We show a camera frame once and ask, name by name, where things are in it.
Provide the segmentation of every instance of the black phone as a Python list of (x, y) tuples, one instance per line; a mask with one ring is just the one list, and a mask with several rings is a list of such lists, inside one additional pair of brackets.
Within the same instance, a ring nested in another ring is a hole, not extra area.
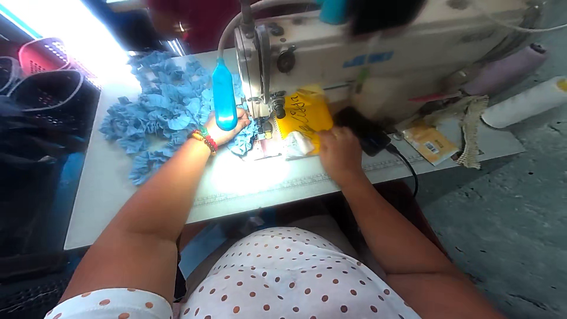
[(392, 141), (379, 125), (365, 118), (349, 106), (333, 116), (335, 125), (350, 128), (358, 137), (362, 150), (368, 156), (376, 156)]

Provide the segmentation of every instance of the red plastic basket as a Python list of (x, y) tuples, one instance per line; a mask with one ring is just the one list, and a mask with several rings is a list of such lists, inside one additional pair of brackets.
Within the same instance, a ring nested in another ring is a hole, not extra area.
[(18, 53), (25, 76), (56, 70), (77, 70), (100, 89), (96, 76), (79, 61), (67, 55), (65, 44), (56, 37), (46, 37), (24, 44)]

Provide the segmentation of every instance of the white polka dot shirt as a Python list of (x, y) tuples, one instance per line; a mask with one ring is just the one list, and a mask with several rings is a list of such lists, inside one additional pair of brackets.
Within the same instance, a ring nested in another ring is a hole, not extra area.
[[(420, 318), (382, 279), (299, 228), (255, 232), (225, 252), (181, 305), (179, 318)], [(173, 319), (151, 292), (102, 289), (68, 299), (46, 319)]]

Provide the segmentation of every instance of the thread spool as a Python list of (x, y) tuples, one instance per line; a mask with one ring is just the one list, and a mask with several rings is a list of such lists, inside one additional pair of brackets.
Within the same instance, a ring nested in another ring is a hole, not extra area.
[(489, 95), (503, 90), (547, 60), (547, 50), (531, 44), (509, 57), (485, 65), (479, 75), (463, 86), (469, 95)]
[(489, 107), (482, 119), (495, 128), (505, 128), (567, 103), (567, 77), (555, 77), (504, 102)]

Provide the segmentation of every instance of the industrial sewing machine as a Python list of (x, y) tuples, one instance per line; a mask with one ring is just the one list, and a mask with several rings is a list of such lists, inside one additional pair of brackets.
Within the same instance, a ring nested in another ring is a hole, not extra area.
[[(534, 26), (540, 15), (523, 0), (480, 4), (516, 26)], [(417, 5), (419, 14), (409, 24), (353, 36), (352, 19), (329, 24), (320, 11), (310, 11), (253, 21), (243, 3), (244, 22), (234, 38), (252, 116), (285, 116), (282, 96), (317, 83), (331, 111), (350, 104), (369, 119), (395, 123), (423, 105), (410, 99), (442, 92), (450, 75), (501, 58), (527, 37), (493, 23), (467, 0)]]

